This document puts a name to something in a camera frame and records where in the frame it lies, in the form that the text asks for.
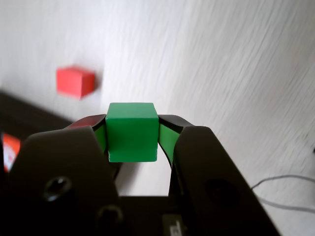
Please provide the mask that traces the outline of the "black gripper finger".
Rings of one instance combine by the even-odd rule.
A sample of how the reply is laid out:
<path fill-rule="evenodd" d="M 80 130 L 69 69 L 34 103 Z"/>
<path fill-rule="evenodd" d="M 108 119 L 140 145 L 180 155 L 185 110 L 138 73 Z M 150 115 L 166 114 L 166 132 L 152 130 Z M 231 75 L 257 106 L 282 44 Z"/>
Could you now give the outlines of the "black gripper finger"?
<path fill-rule="evenodd" d="M 209 127 L 176 115 L 159 123 L 179 134 L 173 167 L 192 236 L 277 236 L 275 225 Z"/>
<path fill-rule="evenodd" d="M 3 236 L 126 236 L 108 157 L 90 126 L 29 136 L 0 195 Z"/>

